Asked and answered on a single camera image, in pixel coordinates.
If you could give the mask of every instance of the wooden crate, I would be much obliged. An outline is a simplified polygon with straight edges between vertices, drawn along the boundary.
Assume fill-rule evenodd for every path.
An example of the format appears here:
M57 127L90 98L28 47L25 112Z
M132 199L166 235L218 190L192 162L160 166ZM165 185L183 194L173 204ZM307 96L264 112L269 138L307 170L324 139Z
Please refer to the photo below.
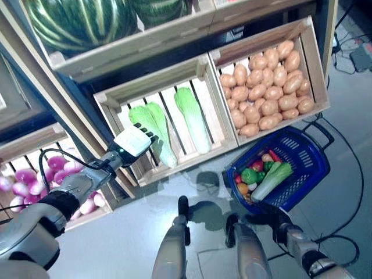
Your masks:
M188 87L197 98L203 115L212 149L199 155L192 143L184 118L174 101L177 87ZM114 135L132 125L128 118L130 108L156 102L163 109L169 125L171 146L178 166L170 169L147 152L132 165L139 185L167 177L190 166L208 160L237 147L233 128L208 55L202 55L99 92L94 95Z
M214 70L218 76L221 73L232 74L234 71L234 63L242 63L248 69L250 56L255 53L263 52L267 48L276 47L279 43L288 39L294 41L294 49L300 53L301 63L299 69L302 70L304 76L311 82L311 96L315 101L314 110L305 115L300 115L297 119L282 121L275 128L269 131L261 131L254 137L247 138L238 135L234 129L239 145L254 141L257 138L291 125L330 107L311 17L288 23L260 34L256 34L245 40L224 46L210 52L209 56L214 62ZM218 84L220 91L223 92L219 78ZM228 115L231 125L233 125L230 113L228 113Z
M312 0L214 0L216 13L209 30L213 34L243 25L253 19L285 10Z
M190 15L145 31L138 19L138 28L141 30L139 33L72 58L66 58L60 52L48 52L41 40L34 35L51 68L82 83L207 36L215 12L213 0L190 0L189 2L191 3ZM30 24L22 0L19 0L19 3Z
M25 135L19 139L0 146L0 175L14 176L15 171L20 169L32 168L36 171L39 169L38 158L41 150L47 148L59 148L71 153L74 156L80 156L78 150L60 124L40 129L31 134ZM61 155L57 152L48 152L47 157ZM43 166L48 167L46 159L43 160ZM11 191L0 192L0 208L9 206L10 201L14 198ZM68 222L66 229L84 224L88 221L95 220L112 212L110 204L106 201L106 206L97 208L96 211L80 216L78 219ZM0 212L0 220L12 218L14 214L11 210Z

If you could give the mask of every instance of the basket handle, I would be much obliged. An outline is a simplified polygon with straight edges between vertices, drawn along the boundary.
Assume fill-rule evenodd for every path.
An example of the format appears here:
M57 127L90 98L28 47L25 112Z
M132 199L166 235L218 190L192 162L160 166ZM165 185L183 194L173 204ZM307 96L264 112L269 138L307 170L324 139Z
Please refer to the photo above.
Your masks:
M324 151L328 146L330 146L334 141L335 141L335 138L330 134L330 132L327 131L326 128L324 128L322 125L320 125L318 122L316 121L313 121L313 122L310 122L304 129L302 129L302 132L305 133L307 136L309 136L310 138L313 138L311 137L308 133L306 133L305 131L311 126L315 126L318 128L318 130L320 130L327 138L328 138L328 142L327 144L325 144L323 147L321 147L321 150Z

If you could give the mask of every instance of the potato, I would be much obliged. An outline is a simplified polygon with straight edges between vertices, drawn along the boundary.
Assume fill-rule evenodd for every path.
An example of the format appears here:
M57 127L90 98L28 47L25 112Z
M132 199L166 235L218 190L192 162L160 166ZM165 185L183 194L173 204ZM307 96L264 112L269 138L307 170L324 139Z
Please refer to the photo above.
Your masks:
M297 76L297 75L300 75L300 76L303 77L303 73L300 70L294 70L294 71L288 73L287 80L289 80L290 78L293 78L294 76Z
M259 99L255 100L255 104L254 104L255 108L259 110L261 108L262 104L265 103L265 101L266 100L264 98L259 98Z
M314 101L310 98L306 98L298 103L297 109L300 114L304 115L305 113L311 112L314 109L314 106Z
M269 130L274 128L279 123L279 119L275 116L264 116L258 122L258 126L261 130Z
M246 67L241 64L237 64L234 69L234 77L237 81L237 85L241 86L244 85L246 82L246 78L248 77L248 72Z
M250 82L254 86L259 84L263 80L263 71L262 70L252 70L250 76Z
M227 106L228 106L228 109L229 110L233 110L233 109L237 109L238 108L239 103L238 103L237 100L229 99L226 102L227 102Z
M266 100L265 103L262 104L260 110L262 115L268 116L273 115L274 113L278 112L278 101L276 100Z
M257 124L247 124L240 129L239 135L245 135L246 137L253 137L258 134L260 129Z
M278 45L277 52L279 54L279 60L282 61L287 58L293 50L294 46L295 44L293 43L293 41L290 40L284 41L280 45Z
M310 92L310 81L305 79L302 81L300 88L296 91L296 96L301 97L309 94Z
M249 90L245 86L236 86L231 92L231 98L238 102L245 101L248 97Z
M220 81L222 86L229 88L234 87L237 84L237 80L235 79L235 77L230 74L220 75Z
M281 115L283 116L284 120L287 120L287 119L297 118L298 113L299 112L298 112L297 109L290 109L290 110L286 110L286 111L282 112Z
M246 118L247 123L249 124L256 124L261 118L261 115L255 106L248 106L244 110L244 116Z
M250 103L243 101L239 103L239 110L243 112L248 106L251 106Z
M300 66L300 54L298 51L292 51L284 62L284 67L287 72L291 72L298 69Z
M283 90L277 86L268 87L263 97L267 100L279 100L283 97Z
M295 96L283 96L278 101L281 110L294 109L298 105L297 98Z
M225 98L230 99L231 98L231 89L228 87L223 87L223 92L225 93Z
M246 118L244 114L238 109L233 109L231 111L231 118L232 122L234 122L236 129L240 129L241 127L246 125Z
M265 50L263 56L267 58L267 67L274 70L279 64L279 54L275 48Z
M262 81L261 83L266 87L270 87L274 83L274 73L269 68L265 68L262 71Z
M293 78L287 80L283 86L284 94L292 94L296 92L297 89L301 87L303 77L300 75L294 76Z
M279 122L281 122L283 120L283 115L281 115L281 113L279 113L279 112L274 113L273 116L276 117Z
M249 68L251 70L263 70L267 66L267 58L261 54L253 55L249 60Z
M263 94L266 92L266 86L263 84L256 85L249 93L248 100L251 102L257 100L258 98L261 98Z
M282 87L287 81L287 70L284 66L279 66L274 70L274 84Z
M298 103L300 103L302 100L305 100L305 99L310 99L311 100L310 96L307 95L307 96L298 97L297 101L298 101Z

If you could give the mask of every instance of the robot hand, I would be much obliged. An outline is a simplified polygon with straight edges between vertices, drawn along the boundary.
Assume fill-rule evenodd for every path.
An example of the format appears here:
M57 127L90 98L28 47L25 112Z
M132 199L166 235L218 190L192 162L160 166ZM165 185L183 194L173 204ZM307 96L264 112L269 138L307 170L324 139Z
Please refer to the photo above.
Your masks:
M60 187L53 189L38 203L28 206L8 224L0 233L0 266L4 278L11 278L14 270L21 270L14 269L14 263L7 265L9 260L26 260L45 270L55 263L59 256L55 238L64 233L73 213L93 191L115 178L118 168L129 167L157 140L157 136L145 134L146 130L139 127L136 124L124 130L100 160L66 177ZM9 266L8 273L4 266Z

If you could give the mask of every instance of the black cable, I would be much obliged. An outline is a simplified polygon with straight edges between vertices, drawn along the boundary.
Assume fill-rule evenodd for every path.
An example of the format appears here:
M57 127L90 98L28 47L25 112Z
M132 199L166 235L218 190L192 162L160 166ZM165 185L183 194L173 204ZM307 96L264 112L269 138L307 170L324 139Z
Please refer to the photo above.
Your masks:
M76 162L82 164L84 167L89 167L90 169L93 169L93 170L100 170L102 168L102 166L91 166L90 164L87 164L86 162L83 162L82 160L80 160L79 158L69 154L68 152L66 151L63 151L61 149L56 149L56 148L48 148L48 149L45 149L43 150L40 155L39 155L39 169L40 169L40 173L41 173L41 177L42 177L42 182L44 183L45 187L47 188L48 192L50 191L50 187L49 187L49 184L48 184L48 181L47 181L47 178L45 176L45 172L44 172L44 166L42 165L42 158L44 157L44 155L47 153L47 152L50 152L50 151L54 151L54 152L59 152L59 153L62 153L64 155L66 155L67 157L70 157L71 159L75 160Z
M313 122L318 121L319 119L323 119L325 122L327 122L327 124L330 125L332 127L332 129L343 139L343 141L346 143L346 145L348 146L348 148L350 149L350 151L353 153L353 156L356 159L356 162L358 164L359 171L360 171L360 181L361 181L360 195L359 195L359 200L358 200L358 203L357 203L357 206L356 206L354 212L347 219L347 221L345 221L342 225L340 225L339 227L337 227L333 232L329 233L325 237L321 237L321 238L315 240L315 243L321 244L322 242L324 242L324 241L326 241L328 239L331 239L331 238L340 238L340 239L347 240L351 244L353 244L354 245L354 248L355 248L354 258L351 261L347 262L347 263L341 264L341 266L343 266L343 267L348 267L348 266L350 266L350 265L352 265L352 264L354 264L354 263L356 263L358 261L359 256L360 256L359 246L358 246L358 244L353 239L351 239L349 237L346 237L346 236L343 236L343 235L337 235L336 233L338 233L343 228L345 228L347 225L349 225L351 223L351 221L355 218L355 216L359 212L359 209L360 209L360 207L362 205L363 195L364 195L364 174L363 174L362 164L360 163L358 156L355 154L355 151L352 148L351 144L348 142L348 140L345 138L345 136L332 123L330 123L326 118L323 117L323 114L322 113L318 113L317 114L316 120L313 120L311 122L306 121L306 120L303 120L303 121L306 122L306 123L313 123ZM268 258L268 260L274 260L274 259L277 259L277 258L282 257L284 255L290 255L290 254L288 252L284 252L284 253L281 253L281 254L272 256L272 257Z

